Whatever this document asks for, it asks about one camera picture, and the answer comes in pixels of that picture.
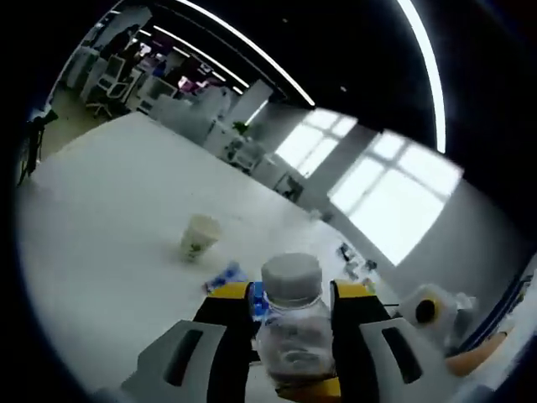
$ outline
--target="white wall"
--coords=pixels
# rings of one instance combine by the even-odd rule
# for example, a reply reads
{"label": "white wall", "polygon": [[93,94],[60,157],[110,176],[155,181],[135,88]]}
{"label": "white wall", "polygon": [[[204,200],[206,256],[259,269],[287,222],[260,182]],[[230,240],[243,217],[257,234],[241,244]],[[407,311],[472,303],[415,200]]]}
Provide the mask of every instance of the white wall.
{"label": "white wall", "polygon": [[269,102],[253,120],[250,129],[252,136],[268,152],[274,152],[309,112],[307,109]]}
{"label": "white wall", "polygon": [[505,214],[462,180],[421,242],[383,277],[400,294],[435,282],[477,296],[483,317],[529,262],[530,251],[529,241]]}
{"label": "white wall", "polygon": [[114,36],[130,26],[139,25],[142,28],[151,19],[151,11],[147,7],[127,7],[111,21],[99,36],[94,47],[103,46]]}
{"label": "white wall", "polygon": [[230,112],[224,119],[224,123],[233,125],[234,122],[246,122],[272,95],[272,88],[263,81],[257,80],[230,108]]}
{"label": "white wall", "polygon": [[[256,122],[255,137],[274,151],[308,111],[269,104]],[[326,193],[337,183],[377,132],[359,124],[305,180],[298,205],[333,214],[330,225],[343,233],[367,259],[378,263],[378,273],[399,294],[418,285],[436,283],[450,292],[477,296],[484,318],[529,261],[529,241],[504,213],[475,187],[462,180],[442,213],[399,267],[394,265],[350,220],[329,203]]]}

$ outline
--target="desk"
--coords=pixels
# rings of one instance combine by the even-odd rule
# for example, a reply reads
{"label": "desk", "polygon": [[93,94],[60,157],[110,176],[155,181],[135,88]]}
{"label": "desk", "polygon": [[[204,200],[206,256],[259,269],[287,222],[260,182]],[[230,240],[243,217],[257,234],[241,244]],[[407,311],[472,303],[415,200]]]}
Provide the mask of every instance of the desk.
{"label": "desk", "polygon": [[75,62],[70,68],[65,84],[69,88],[78,90],[79,87],[84,86],[84,82],[86,82],[88,74],[92,68],[91,60],[96,60],[99,56],[99,52],[95,49],[88,48],[87,46],[81,46],[76,53]]}
{"label": "desk", "polygon": [[[18,194],[23,275],[43,329],[88,390],[117,386],[138,353],[191,319],[201,285],[237,260],[251,280],[284,252],[313,254],[345,278],[324,222],[141,113],[112,120],[50,156]],[[190,216],[222,225],[196,264],[179,259]]]}
{"label": "desk", "polygon": [[227,156],[225,155],[226,147],[231,144],[233,140],[243,142],[244,137],[240,136],[235,130],[220,120],[215,120],[211,131],[203,143],[203,148],[216,157],[227,160]]}
{"label": "desk", "polygon": [[131,83],[128,85],[127,90],[125,91],[125,94],[121,98],[121,103],[127,103],[127,100],[132,95],[134,86],[138,83],[140,80],[140,77],[142,76],[143,72],[137,68],[133,68],[130,72],[130,77],[133,79]]}
{"label": "desk", "polygon": [[94,86],[96,86],[97,82],[99,81],[99,78],[104,74],[104,72],[107,69],[108,61],[104,60],[102,57],[99,57],[96,61],[93,67],[91,68],[86,83],[84,84],[84,87],[81,91],[81,100],[84,103],[87,103],[88,97],[90,96],[91,90]]}

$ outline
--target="floor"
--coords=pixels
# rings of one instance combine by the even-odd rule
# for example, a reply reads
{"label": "floor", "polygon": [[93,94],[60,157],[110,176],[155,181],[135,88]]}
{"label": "floor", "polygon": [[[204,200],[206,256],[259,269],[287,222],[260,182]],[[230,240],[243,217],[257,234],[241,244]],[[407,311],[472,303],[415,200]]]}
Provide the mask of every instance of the floor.
{"label": "floor", "polygon": [[58,114],[58,119],[49,123],[44,131],[42,160],[107,121],[103,116],[94,118],[92,111],[86,110],[77,93],[66,88],[58,88],[52,109]]}

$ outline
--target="bottle cap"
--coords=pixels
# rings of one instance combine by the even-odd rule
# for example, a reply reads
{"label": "bottle cap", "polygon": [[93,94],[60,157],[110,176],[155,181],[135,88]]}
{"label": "bottle cap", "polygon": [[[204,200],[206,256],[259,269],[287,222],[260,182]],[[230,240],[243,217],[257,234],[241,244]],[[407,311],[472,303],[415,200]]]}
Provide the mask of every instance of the bottle cap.
{"label": "bottle cap", "polygon": [[322,292],[319,261],[308,254],[281,254],[261,269],[263,288],[270,302],[277,306],[303,306]]}

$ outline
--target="potted plant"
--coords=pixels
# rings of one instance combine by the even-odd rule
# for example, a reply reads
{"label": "potted plant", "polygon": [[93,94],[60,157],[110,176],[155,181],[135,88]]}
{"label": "potted plant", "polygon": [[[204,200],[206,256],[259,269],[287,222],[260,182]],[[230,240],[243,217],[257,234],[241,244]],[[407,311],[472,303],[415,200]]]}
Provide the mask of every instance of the potted plant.
{"label": "potted plant", "polygon": [[233,129],[237,130],[237,132],[243,137],[246,137],[248,128],[249,126],[245,124],[245,122],[233,122]]}

